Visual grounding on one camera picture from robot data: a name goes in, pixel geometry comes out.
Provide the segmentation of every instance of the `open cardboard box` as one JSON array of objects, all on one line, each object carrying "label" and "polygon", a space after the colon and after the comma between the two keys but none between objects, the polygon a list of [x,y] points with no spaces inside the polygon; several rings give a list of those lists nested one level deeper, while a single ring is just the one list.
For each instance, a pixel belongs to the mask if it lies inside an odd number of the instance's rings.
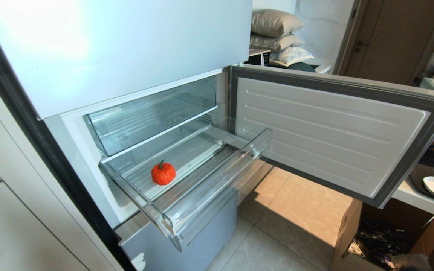
[{"label": "open cardboard box", "polygon": [[362,217],[368,221],[385,220],[394,227],[405,230],[410,253],[429,257],[429,264],[434,271],[434,219],[428,225],[426,224],[432,218],[432,214],[396,199],[391,199],[384,209],[377,209],[356,199],[353,200],[341,221],[330,271],[385,270],[348,251]]}]

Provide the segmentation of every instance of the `cushion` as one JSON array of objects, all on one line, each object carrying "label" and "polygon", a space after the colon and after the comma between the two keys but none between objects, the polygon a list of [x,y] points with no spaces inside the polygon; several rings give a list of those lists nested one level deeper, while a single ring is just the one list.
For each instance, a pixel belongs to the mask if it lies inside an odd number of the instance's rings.
[{"label": "cushion", "polygon": [[288,47],[279,53],[271,53],[269,63],[289,67],[294,63],[314,58],[311,53],[300,47]]},{"label": "cushion", "polygon": [[279,38],[303,28],[304,23],[294,14],[263,9],[252,12],[250,27],[255,34]]},{"label": "cushion", "polygon": [[281,38],[270,38],[258,34],[250,35],[249,47],[251,49],[267,49],[271,52],[279,52],[289,46],[299,47],[303,42],[293,34]]}]

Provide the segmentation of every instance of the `countertop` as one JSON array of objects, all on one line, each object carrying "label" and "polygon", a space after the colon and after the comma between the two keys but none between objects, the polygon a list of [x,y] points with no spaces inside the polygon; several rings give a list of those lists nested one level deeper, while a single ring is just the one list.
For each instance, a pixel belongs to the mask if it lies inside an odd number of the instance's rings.
[{"label": "countertop", "polygon": [[393,198],[434,214],[434,198],[420,193],[410,176],[408,176],[394,192]]}]

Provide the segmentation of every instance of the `black trim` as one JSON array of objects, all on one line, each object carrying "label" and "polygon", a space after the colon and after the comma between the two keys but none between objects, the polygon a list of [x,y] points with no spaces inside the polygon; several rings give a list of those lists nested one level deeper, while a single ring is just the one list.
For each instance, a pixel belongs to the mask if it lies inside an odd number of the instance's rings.
[{"label": "black trim", "polygon": [[328,79],[315,76],[314,74],[303,75],[294,72],[282,72],[279,69],[255,67],[252,65],[247,65],[244,67],[231,67],[231,72],[229,74],[229,84],[231,86],[229,93],[229,115],[234,119],[237,119],[237,86],[239,78],[256,79],[264,82],[273,82],[277,84],[285,84],[327,91],[331,93],[344,94],[347,96],[383,101],[386,103],[393,103],[396,105],[417,108],[430,112],[431,115],[423,125],[424,128],[422,128],[422,130],[418,133],[417,137],[410,145],[401,161],[399,161],[390,177],[386,180],[383,187],[379,190],[374,198],[365,197],[349,189],[345,189],[344,187],[330,183],[327,180],[323,180],[303,171],[291,168],[272,159],[268,160],[268,163],[274,166],[305,177],[321,185],[330,187],[331,189],[359,199],[360,201],[372,206],[380,207],[391,197],[391,194],[397,189],[398,184],[400,184],[401,181],[409,175],[412,168],[416,165],[420,157],[423,156],[424,152],[431,144],[432,139],[434,139],[434,96],[410,93],[400,89],[386,88],[376,85],[355,84],[345,80],[339,81],[339,77],[336,77],[335,79]]},{"label": "black trim", "polygon": [[1,48],[0,97],[38,155],[108,250],[122,268],[134,271],[135,268],[118,245],[118,236],[106,222],[101,211],[51,135],[48,127],[44,122],[38,121],[31,103],[24,94]]}]

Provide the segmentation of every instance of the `open freezer door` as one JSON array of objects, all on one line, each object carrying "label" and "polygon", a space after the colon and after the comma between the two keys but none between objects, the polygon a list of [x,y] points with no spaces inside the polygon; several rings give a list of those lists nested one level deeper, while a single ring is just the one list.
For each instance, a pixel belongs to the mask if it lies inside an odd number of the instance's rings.
[{"label": "open freezer door", "polygon": [[230,82],[231,117],[274,131],[269,163],[372,206],[434,139],[432,90],[253,65]]}]

